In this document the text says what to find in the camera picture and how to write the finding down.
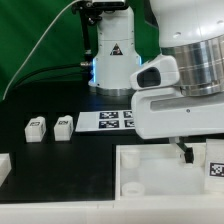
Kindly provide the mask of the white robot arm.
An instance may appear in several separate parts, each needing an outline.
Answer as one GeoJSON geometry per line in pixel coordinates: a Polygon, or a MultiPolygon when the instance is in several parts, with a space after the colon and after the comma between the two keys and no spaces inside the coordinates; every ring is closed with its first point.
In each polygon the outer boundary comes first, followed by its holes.
{"type": "Polygon", "coordinates": [[[100,11],[90,86],[133,94],[136,133],[160,139],[224,133],[224,0],[144,0],[159,54],[142,62],[127,0],[91,0],[100,11]]]}

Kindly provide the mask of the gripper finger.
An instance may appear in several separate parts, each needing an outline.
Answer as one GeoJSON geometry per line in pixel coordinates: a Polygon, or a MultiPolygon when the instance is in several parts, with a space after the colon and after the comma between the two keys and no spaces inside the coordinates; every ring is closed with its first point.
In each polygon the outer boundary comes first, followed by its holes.
{"type": "Polygon", "coordinates": [[[171,144],[176,144],[184,152],[184,159],[186,163],[194,162],[194,153],[192,147],[186,146],[184,141],[181,140],[179,137],[171,137],[169,139],[169,142],[171,144]]]}

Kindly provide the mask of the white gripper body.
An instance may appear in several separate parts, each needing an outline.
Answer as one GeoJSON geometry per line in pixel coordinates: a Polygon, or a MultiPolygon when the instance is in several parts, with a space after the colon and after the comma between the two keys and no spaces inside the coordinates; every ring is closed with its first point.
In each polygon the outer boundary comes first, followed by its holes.
{"type": "Polygon", "coordinates": [[[130,77],[131,109],[142,139],[224,133],[224,93],[186,97],[172,56],[158,55],[130,77]]]}

